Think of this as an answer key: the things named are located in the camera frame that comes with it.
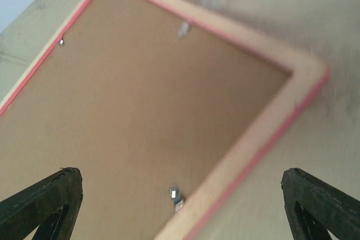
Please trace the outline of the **brown frame backing board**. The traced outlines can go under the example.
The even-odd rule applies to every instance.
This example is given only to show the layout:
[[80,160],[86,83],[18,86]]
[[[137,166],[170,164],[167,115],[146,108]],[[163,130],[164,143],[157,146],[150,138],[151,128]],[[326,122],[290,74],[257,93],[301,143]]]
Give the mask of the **brown frame backing board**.
[[146,0],[92,0],[1,116],[1,199],[83,177],[72,239],[153,239],[288,74]]

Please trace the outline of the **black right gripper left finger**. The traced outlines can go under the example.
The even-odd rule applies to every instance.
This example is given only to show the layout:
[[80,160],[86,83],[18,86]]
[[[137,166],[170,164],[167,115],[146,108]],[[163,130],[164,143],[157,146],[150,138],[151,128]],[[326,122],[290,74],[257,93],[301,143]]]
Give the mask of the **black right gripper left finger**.
[[1,239],[70,239],[82,200],[80,170],[63,168],[1,201]]

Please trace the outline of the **pink picture frame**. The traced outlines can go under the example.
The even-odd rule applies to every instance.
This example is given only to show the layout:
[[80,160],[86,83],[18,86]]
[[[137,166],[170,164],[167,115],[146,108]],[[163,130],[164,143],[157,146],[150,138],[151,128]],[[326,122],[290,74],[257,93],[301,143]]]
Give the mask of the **pink picture frame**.
[[[264,151],[286,130],[304,105],[328,77],[324,64],[308,53],[289,47],[239,22],[235,22],[185,0],[146,0],[181,20],[178,37],[199,28],[265,61],[288,74],[282,88],[239,136],[203,182],[185,196],[176,184],[169,187],[173,216],[153,239],[190,239],[214,212],[237,182],[260,159]],[[22,91],[64,35],[92,0],[80,0],[1,102],[1,116]]]

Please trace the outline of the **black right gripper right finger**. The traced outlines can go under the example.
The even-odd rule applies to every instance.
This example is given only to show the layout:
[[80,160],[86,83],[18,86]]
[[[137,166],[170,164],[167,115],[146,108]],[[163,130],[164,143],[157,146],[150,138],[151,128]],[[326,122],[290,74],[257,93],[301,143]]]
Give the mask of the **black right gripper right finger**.
[[300,168],[281,188],[293,239],[359,239],[359,201]]

